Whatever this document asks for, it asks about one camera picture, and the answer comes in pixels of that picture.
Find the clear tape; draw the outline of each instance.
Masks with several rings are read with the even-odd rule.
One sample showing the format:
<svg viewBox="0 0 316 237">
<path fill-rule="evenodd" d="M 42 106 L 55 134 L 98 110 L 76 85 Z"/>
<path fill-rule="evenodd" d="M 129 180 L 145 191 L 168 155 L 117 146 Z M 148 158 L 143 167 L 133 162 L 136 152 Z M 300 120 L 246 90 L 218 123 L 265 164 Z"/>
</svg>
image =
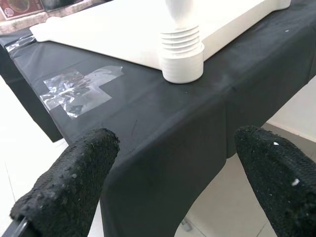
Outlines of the clear tape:
<svg viewBox="0 0 316 237">
<path fill-rule="evenodd" d="M 6 45 L 5 49 L 7 50 L 8 53 L 11 53 L 14 50 L 25 47 L 27 45 L 34 43 L 34 42 L 36 42 L 36 39 L 33 35 L 23 36 L 23 37 L 19 38 L 18 40 L 12 42 L 11 44 Z"/>
<path fill-rule="evenodd" d="M 60 105 L 74 119 L 110 100 L 99 87 L 122 75 L 122 67 L 117 66 L 105 66 L 86 76 L 72 70 L 45 80 L 49 92 L 40 99 L 48 110 Z"/>
</svg>

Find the floor tile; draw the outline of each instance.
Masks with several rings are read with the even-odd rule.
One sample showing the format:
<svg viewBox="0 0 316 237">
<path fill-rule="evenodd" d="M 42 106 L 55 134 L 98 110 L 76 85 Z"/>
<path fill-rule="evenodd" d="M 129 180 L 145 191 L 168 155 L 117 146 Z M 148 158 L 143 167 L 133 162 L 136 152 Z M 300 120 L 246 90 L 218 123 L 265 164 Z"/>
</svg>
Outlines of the floor tile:
<svg viewBox="0 0 316 237">
<path fill-rule="evenodd" d="M 11 223 L 9 214 L 14 205 L 14 196 L 4 161 L 0 161 L 0 190 L 0 236 L 2 236 Z"/>
<path fill-rule="evenodd" d="M 104 237 L 100 203 L 98 203 L 88 237 Z"/>
<path fill-rule="evenodd" d="M 275 231 L 272 229 L 270 222 L 268 221 L 264 226 L 262 231 L 257 237 L 277 237 Z"/>
<path fill-rule="evenodd" d="M 189 220 L 188 222 L 191 225 L 192 229 L 187 232 L 180 225 L 177 229 L 175 237 L 205 237 L 205 235 L 202 234 Z"/>
<path fill-rule="evenodd" d="M 236 155 L 199 196 L 188 218 L 207 237 L 255 237 L 259 233 L 267 217 Z"/>
</svg>

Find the black tablecloth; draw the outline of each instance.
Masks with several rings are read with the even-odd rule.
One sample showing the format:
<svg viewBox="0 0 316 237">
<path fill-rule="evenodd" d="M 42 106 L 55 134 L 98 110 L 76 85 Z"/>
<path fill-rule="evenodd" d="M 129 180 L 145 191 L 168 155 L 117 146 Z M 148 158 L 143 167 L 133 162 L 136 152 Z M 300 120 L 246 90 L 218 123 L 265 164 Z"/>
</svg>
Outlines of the black tablecloth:
<svg viewBox="0 0 316 237">
<path fill-rule="evenodd" d="M 108 102 L 71 120 L 49 113 L 71 143 L 106 127 L 121 151 L 101 195 L 107 237 L 170 237 L 192 203 L 235 152 L 234 131 L 261 126 L 316 74 L 316 1 L 293 0 L 204 64 L 196 82 L 174 85 L 160 71 L 69 46 L 30 43 L 10 57 L 37 96 L 43 81 L 75 69 L 122 66 L 101 88 Z M 8 45 L 24 30 L 0 37 Z"/>
</svg>

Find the white wall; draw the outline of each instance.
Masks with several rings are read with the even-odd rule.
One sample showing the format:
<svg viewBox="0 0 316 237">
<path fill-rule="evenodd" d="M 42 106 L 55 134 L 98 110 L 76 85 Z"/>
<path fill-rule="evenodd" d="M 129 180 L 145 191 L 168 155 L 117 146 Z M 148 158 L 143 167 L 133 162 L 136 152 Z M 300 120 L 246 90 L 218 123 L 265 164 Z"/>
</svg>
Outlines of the white wall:
<svg viewBox="0 0 316 237">
<path fill-rule="evenodd" d="M 268 123 L 316 142 L 316 77 L 289 100 Z"/>
</svg>

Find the white tile floor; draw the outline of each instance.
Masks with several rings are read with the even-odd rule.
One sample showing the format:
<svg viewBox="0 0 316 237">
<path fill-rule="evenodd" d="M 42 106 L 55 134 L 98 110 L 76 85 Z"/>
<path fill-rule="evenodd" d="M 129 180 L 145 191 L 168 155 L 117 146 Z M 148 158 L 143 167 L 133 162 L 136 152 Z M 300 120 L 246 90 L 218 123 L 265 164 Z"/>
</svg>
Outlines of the white tile floor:
<svg viewBox="0 0 316 237">
<path fill-rule="evenodd" d="M 52 143 L 20 105 L 0 78 L 0 235 L 10 223 L 15 200 L 28 192 L 66 148 L 61 140 Z M 237 156 L 205 189 L 188 212 L 193 229 L 179 228 L 176 237 L 275 237 L 247 181 Z M 103 237 L 100 206 L 89 234 Z"/>
</svg>

